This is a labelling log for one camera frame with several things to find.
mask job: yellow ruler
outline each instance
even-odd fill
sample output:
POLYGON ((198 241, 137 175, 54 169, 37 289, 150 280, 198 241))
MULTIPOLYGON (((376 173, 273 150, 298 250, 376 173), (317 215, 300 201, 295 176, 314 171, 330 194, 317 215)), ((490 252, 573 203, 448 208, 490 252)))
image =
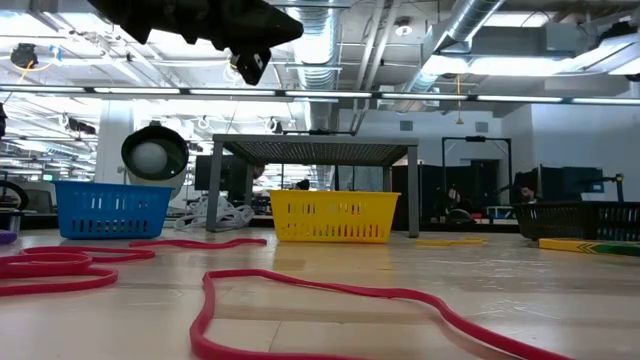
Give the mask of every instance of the yellow ruler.
POLYGON ((624 255, 640 257, 638 243, 610 243, 581 240, 540 239, 540 249, 571 251, 583 254, 624 255))

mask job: red rubber band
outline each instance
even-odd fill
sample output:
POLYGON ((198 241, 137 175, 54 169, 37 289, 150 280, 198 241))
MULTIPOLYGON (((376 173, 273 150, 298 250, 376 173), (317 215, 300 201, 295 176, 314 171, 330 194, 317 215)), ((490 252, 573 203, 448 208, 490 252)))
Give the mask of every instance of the red rubber band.
POLYGON ((229 242, 221 243, 221 244, 211 244, 211 243, 204 243, 204 242, 193 241, 193 240, 134 241, 129 243, 129 247, 176 246, 176 247, 181 247, 185 249, 219 250, 219 249, 229 249, 232 247, 236 247, 238 245, 249 245, 249 244, 267 245, 267 240, 239 238, 239 239, 233 239, 229 242))
POLYGON ((82 254, 41 254, 0 257, 0 276, 32 275, 47 272, 50 276, 82 271, 91 265, 91 257, 82 254))
POLYGON ((233 349, 223 346, 205 337, 205 332, 212 321, 215 311, 215 287, 213 279, 260 276, 274 281, 296 286, 313 287, 340 291, 348 294, 379 297, 388 299, 408 299, 423 302, 431 305, 440 312, 440 316, 450 325, 464 332, 465 334, 479 340, 480 342, 500 349, 508 354, 518 356, 523 359, 535 360, 567 360, 564 355, 556 354, 532 345, 497 334, 474 324, 451 310, 440 298, 411 289, 384 289, 370 288, 362 286, 341 285, 331 283, 318 283, 296 279, 281 275, 268 270, 246 269, 246 270, 222 270, 209 271, 202 279, 204 283, 205 301, 202 310, 191 324, 189 336, 191 338, 191 349, 202 359, 215 360, 360 360, 353 357, 336 355, 312 355, 312 354, 280 354, 263 353, 233 349))
POLYGON ((0 279, 49 276, 97 276, 96 279, 61 283, 0 286, 0 296, 45 294, 95 289, 118 280, 113 269, 92 269, 91 257, 83 254, 31 254, 0 258, 0 279))
POLYGON ((116 263, 122 261, 151 259, 156 254, 152 250, 143 249, 118 249, 92 246, 42 246, 22 250, 21 254, 51 254, 71 253, 90 256, 95 263, 116 263), (129 254, 121 256, 94 256, 87 252, 100 252, 108 254, 129 254))

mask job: metal table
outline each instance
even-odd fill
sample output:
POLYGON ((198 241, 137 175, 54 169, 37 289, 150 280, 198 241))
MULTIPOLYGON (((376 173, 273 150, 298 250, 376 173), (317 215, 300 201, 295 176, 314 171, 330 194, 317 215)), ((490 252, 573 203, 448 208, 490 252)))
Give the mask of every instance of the metal table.
MULTIPOLYGON (((418 139, 361 136, 213 135, 209 194, 220 193, 222 150, 247 165, 245 204, 253 196, 254 164, 382 166, 383 190, 391 191, 391 166, 408 160, 409 237, 418 237, 418 139)), ((207 231, 216 231, 217 206, 207 208, 207 231)))

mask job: white ball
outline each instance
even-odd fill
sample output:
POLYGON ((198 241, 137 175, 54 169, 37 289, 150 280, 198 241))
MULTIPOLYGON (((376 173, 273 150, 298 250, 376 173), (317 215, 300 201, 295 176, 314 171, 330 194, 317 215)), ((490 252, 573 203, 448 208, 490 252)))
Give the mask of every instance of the white ball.
POLYGON ((167 152, 156 143, 142 143, 131 154, 133 166, 145 174, 156 174, 167 166, 167 152))

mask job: plastic basket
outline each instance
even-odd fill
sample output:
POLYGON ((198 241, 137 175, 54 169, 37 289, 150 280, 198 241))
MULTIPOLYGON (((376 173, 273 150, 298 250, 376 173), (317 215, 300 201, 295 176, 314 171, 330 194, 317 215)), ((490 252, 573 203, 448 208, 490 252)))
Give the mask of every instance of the plastic basket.
POLYGON ((162 232, 173 188, 56 181, 60 235, 148 239, 162 232))
POLYGON ((529 239, 640 241, 640 203, 582 201, 515 205, 529 239))
POLYGON ((399 193, 271 191, 280 241, 385 243, 399 193))

